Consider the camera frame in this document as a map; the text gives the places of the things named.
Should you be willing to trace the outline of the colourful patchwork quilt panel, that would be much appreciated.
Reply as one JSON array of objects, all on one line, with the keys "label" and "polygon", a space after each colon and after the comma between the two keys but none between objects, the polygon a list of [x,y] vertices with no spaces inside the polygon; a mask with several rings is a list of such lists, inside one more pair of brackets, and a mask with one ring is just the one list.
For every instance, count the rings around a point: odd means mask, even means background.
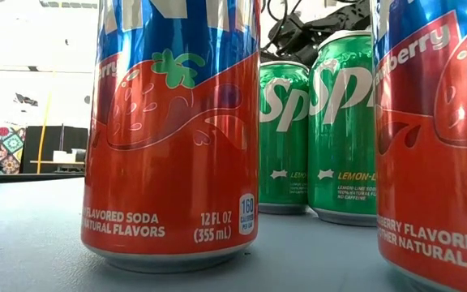
[{"label": "colourful patchwork quilt panel", "polygon": [[26,127],[0,126],[0,163],[4,174],[18,174],[24,149]]}]

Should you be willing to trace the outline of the red Fanta strawberry can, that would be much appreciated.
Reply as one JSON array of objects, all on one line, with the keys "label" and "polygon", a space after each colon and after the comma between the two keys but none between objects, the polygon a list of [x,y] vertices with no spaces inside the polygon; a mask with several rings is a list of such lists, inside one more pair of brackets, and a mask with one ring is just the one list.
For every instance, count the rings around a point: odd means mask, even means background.
[{"label": "red Fanta strawberry can", "polygon": [[100,0],[83,245],[144,273],[258,233],[259,1]]},{"label": "red Fanta strawberry can", "polygon": [[467,0],[370,0],[379,251],[467,292]]}]

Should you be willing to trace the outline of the black partition panel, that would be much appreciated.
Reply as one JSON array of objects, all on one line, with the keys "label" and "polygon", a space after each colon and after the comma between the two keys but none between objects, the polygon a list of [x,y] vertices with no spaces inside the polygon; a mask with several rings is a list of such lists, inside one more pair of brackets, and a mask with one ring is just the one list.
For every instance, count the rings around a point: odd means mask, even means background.
[{"label": "black partition panel", "polygon": [[[35,174],[36,161],[39,155],[42,126],[29,126],[25,131],[23,155],[20,163],[22,174]],[[53,173],[56,165],[45,164],[45,161],[54,160],[54,151],[71,152],[73,148],[86,148],[88,142],[88,129],[67,126],[46,126],[41,153],[41,173]]]}]

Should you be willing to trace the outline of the white box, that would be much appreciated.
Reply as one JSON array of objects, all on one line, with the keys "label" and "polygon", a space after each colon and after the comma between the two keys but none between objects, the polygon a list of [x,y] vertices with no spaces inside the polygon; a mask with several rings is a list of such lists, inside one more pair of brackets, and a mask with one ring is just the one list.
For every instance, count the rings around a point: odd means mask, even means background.
[{"label": "white box", "polygon": [[75,152],[54,151],[53,162],[55,163],[74,163],[76,162]]}]

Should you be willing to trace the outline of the green Sprite can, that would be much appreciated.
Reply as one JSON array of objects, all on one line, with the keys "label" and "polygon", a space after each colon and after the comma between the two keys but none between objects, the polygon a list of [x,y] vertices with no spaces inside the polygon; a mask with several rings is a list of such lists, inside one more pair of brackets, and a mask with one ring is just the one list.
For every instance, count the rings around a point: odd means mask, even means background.
[{"label": "green Sprite can", "polygon": [[371,34],[335,32],[309,74],[308,204],[324,221],[376,225]]},{"label": "green Sprite can", "polygon": [[259,211],[307,209],[309,71],[291,61],[260,66]]}]

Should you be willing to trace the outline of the desk with wooden top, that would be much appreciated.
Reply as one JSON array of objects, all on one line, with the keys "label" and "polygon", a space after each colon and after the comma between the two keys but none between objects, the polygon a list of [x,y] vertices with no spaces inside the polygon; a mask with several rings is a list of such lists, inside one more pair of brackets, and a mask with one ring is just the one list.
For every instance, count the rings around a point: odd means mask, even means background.
[{"label": "desk with wooden top", "polygon": [[85,171],[85,163],[81,161],[30,161],[30,163],[35,167],[35,169],[32,171],[34,174],[83,174]]}]

